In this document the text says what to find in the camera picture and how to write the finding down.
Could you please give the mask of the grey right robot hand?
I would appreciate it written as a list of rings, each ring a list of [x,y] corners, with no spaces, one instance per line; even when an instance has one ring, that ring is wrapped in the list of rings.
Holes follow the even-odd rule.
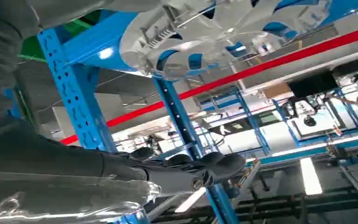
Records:
[[[128,153],[65,146],[0,116],[0,224],[94,223],[133,213],[158,196],[193,193],[239,173],[245,159],[139,161]]]

